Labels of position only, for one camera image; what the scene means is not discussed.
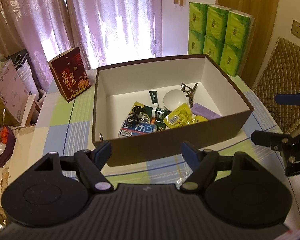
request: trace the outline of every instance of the barcode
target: barcode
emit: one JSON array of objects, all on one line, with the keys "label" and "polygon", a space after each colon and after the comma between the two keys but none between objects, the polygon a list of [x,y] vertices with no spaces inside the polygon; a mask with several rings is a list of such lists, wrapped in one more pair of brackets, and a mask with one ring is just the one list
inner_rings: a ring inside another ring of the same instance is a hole
[{"label": "barcode", "polygon": [[177,122],[178,120],[179,120],[179,117],[178,117],[177,115],[175,115],[174,117],[170,118],[170,119],[168,120],[168,122],[169,122],[170,124],[174,124],[174,123]]},{"label": "barcode", "polygon": [[123,135],[123,136],[128,136],[128,137],[132,136],[132,132],[131,131],[127,131],[127,130],[121,130],[120,134]]}]

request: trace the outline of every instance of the checkered tablecloth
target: checkered tablecloth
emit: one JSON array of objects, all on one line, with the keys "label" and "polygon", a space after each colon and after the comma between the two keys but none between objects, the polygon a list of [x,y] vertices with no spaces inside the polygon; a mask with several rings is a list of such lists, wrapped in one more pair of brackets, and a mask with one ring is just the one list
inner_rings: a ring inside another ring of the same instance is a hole
[{"label": "checkered tablecloth", "polygon": [[[60,156],[69,156],[81,149],[94,149],[92,112],[96,70],[87,71],[87,75],[92,84],[91,88],[70,103],[66,102],[55,82],[52,82],[34,131],[31,144],[34,155],[30,158],[29,165],[49,151],[57,151]],[[287,178],[279,153],[256,146],[250,140],[254,130],[281,130],[251,89],[239,77],[232,80],[251,102],[254,111],[235,138],[209,148],[221,155],[234,155],[236,151],[243,151],[258,160],[290,189],[294,201],[286,224],[289,227],[300,227],[300,175]],[[118,183],[175,183],[189,172],[191,169],[181,155],[120,167],[106,165],[102,170],[114,186]],[[229,173],[219,172],[218,178],[227,174]],[[64,172],[64,175],[76,178],[72,171]]]}]

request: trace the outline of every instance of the yellow plastic packaging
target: yellow plastic packaging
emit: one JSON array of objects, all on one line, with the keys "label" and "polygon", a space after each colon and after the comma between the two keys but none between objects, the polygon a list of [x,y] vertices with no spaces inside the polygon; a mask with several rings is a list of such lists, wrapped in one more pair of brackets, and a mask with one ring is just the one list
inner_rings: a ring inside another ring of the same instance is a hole
[{"label": "yellow plastic packaging", "polygon": [[207,121],[207,119],[199,115],[192,118],[191,109],[186,103],[183,103],[181,106],[179,106],[176,110],[168,114],[168,116],[163,119],[163,122],[169,128],[182,127],[185,125],[203,121]]}]

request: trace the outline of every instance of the quilted chair cover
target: quilted chair cover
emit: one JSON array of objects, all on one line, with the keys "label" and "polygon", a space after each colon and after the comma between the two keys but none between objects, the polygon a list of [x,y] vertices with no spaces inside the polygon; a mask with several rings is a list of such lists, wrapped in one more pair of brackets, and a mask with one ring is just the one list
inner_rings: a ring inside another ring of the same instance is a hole
[{"label": "quilted chair cover", "polygon": [[280,38],[269,63],[254,89],[254,93],[274,117],[281,130],[290,134],[300,125],[300,106],[278,105],[279,93],[300,92],[300,47]]}]

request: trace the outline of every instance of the tissue pack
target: tissue pack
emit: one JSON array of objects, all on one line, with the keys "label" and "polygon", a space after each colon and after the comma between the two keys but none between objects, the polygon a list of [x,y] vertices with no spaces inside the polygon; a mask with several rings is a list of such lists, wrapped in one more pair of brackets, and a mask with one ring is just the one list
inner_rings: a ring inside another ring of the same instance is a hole
[{"label": "tissue pack", "polygon": [[221,5],[208,6],[206,36],[224,42],[230,10],[230,8]]},{"label": "tissue pack", "polygon": [[206,34],[208,5],[189,3],[189,30]]},{"label": "tissue pack", "polygon": [[203,54],[210,56],[212,60],[219,65],[223,45],[222,41],[206,36],[204,39]]},{"label": "tissue pack", "polygon": [[228,14],[225,43],[238,49],[243,49],[247,41],[251,22],[251,15],[233,10]]},{"label": "tissue pack", "polygon": [[230,76],[237,75],[242,50],[225,43],[222,51],[220,67]]},{"label": "tissue pack", "polygon": [[202,54],[204,35],[189,31],[188,54]]}]

